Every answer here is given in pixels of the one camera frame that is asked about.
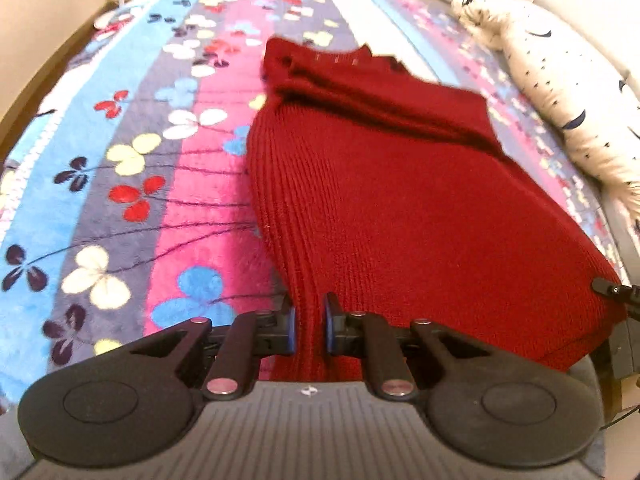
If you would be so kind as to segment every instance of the bed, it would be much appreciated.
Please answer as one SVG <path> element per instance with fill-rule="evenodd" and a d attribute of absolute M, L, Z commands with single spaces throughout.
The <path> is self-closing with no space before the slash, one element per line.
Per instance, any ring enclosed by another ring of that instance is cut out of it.
<path fill-rule="evenodd" d="M 18 402 L 50 371 L 189 317 L 228 324 L 279 307 L 284 291 L 255 227 L 244 163 L 273 34 L 331 50 L 367 43 L 423 79 L 480 92 L 505 152 L 626 280 L 597 188 L 447 9 L 437 0 L 133 0 L 121 8 L 5 161 L 0 402 Z"/>

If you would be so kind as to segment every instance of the red sweater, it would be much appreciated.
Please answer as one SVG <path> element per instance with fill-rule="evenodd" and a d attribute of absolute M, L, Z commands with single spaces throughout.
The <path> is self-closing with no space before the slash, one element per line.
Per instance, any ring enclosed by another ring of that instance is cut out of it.
<path fill-rule="evenodd" d="M 322 297 L 408 326 L 428 318 L 564 370 L 624 308 L 591 291 L 609 262 L 506 156 L 483 97 L 363 47 L 267 44 L 248 137 L 258 225 L 297 307 L 275 379 L 353 379 L 324 353 Z"/>

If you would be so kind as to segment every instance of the baseboard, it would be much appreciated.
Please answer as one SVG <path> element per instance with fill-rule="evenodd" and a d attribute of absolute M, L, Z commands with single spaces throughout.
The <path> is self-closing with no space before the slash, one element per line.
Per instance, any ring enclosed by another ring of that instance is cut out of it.
<path fill-rule="evenodd" d="M 14 104 L 0 120 L 0 161 L 4 163 L 15 143 L 38 111 L 44 97 L 52 90 L 65 72 L 69 61 L 84 49 L 94 34 L 94 20 L 116 8 L 108 2 L 88 19 L 76 32 L 55 51 L 53 56 L 40 67 L 36 75 L 20 92 Z"/>

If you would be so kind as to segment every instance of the white logo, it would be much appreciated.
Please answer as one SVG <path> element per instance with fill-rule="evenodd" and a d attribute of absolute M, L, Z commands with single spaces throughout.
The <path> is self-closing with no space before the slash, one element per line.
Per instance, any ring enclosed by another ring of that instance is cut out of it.
<path fill-rule="evenodd" d="M 319 390 L 315 386 L 312 386 L 311 384 L 300 390 L 300 393 L 303 395 L 306 395 L 307 397 L 313 397 L 318 392 Z"/>

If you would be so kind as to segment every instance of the pillow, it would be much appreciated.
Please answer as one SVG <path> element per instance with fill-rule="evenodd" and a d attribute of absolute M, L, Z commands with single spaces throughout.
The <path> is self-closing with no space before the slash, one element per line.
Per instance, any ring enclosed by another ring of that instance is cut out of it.
<path fill-rule="evenodd" d="M 566 152 L 640 218 L 640 102 L 615 67 L 569 25 L 525 0 L 452 0 L 479 42 L 564 133 Z"/>

